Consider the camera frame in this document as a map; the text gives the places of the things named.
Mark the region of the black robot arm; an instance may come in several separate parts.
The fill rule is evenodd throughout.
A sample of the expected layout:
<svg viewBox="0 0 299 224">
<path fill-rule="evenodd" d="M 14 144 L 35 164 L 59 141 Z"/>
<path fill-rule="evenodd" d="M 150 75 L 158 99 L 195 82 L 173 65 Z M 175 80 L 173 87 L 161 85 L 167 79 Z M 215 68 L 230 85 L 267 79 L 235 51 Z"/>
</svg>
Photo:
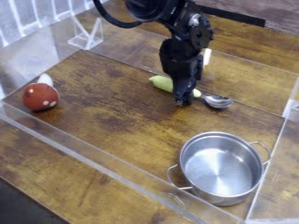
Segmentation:
<svg viewBox="0 0 299 224">
<path fill-rule="evenodd" d="M 178 105 L 191 105 L 193 90 L 203 73 L 202 50 L 214 40 L 211 22 L 193 0 L 125 0 L 139 22 L 158 22 L 171 37 L 161 46 L 163 72 L 173 79 L 173 95 Z"/>
</svg>

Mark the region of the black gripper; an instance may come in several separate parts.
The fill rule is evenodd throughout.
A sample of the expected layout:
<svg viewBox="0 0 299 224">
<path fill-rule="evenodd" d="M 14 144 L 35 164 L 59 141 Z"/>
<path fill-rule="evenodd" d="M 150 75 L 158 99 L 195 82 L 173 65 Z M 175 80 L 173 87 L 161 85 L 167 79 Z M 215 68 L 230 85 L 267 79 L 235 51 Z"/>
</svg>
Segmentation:
<svg viewBox="0 0 299 224">
<path fill-rule="evenodd" d="M 169 38 L 161 46 L 163 72 L 173 78 L 175 104 L 193 104 L 197 81 L 202 79 L 203 56 L 186 41 Z"/>
</svg>

